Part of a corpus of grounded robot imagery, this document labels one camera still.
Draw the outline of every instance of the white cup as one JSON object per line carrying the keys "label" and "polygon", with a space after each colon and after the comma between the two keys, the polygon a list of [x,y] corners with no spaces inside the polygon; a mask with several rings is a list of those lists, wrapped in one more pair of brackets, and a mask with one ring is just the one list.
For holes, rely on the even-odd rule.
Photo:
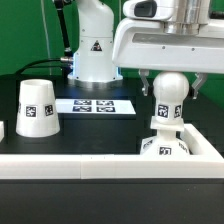
{"label": "white cup", "polygon": [[38,138],[51,136],[59,131],[52,82],[43,79],[22,81],[16,132],[21,136]]}

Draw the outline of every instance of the stacked cup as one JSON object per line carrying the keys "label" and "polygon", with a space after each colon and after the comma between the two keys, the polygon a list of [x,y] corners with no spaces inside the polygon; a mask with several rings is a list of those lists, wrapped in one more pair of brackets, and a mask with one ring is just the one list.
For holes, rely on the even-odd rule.
{"label": "stacked cup", "polygon": [[16,132],[25,137],[47,137],[59,132],[51,81],[30,79],[20,84]]}

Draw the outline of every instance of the green backdrop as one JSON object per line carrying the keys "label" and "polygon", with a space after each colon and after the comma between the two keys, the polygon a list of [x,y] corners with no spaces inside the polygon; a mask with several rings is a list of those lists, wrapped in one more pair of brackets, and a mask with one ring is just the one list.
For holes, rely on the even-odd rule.
{"label": "green backdrop", "polygon": [[[119,22],[119,1],[103,0]],[[44,6],[52,58],[63,55],[63,44],[57,13],[52,0],[1,1],[0,6],[0,75],[14,73],[25,64],[48,58],[42,8]],[[223,0],[213,0],[212,9],[224,11]],[[73,51],[78,48],[78,15],[75,2],[65,7],[66,23]],[[137,70],[122,69],[126,77],[138,77]],[[194,74],[187,74],[190,82]],[[224,108],[224,76],[209,75],[201,91]]]}

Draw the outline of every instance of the marker sticker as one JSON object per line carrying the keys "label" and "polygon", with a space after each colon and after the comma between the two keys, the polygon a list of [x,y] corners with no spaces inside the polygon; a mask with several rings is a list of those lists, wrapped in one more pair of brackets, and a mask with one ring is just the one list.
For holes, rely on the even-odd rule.
{"label": "marker sticker", "polygon": [[163,118],[169,117],[169,107],[166,105],[159,104],[158,105],[158,116]]}
{"label": "marker sticker", "polygon": [[159,155],[161,156],[167,156],[167,155],[171,155],[172,154],[172,149],[168,148],[168,147],[160,147],[159,148]]}
{"label": "marker sticker", "polygon": [[92,46],[91,51],[102,51],[99,41],[97,40]]}

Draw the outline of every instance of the black surface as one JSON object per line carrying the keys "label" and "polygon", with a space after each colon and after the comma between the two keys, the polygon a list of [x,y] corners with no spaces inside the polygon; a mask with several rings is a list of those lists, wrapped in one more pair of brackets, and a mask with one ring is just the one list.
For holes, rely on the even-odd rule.
{"label": "black surface", "polygon": [[[51,77],[57,98],[130,99],[137,115],[61,115],[59,134],[42,139],[20,137],[15,133],[18,87],[19,79],[27,77],[0,77],[0,120],[7,128],[1,154],[135,154],[141,138],[152,134],[154,99],[142,96],[139,81],[128,79],[123,88],[91,92]],[[185,121],[193,123],[220,153],[224,150],[223,117],[223,111],[202,95],[184,104]],[[0,181],[0,224],[222,224],[223,209],[223,180]]]}

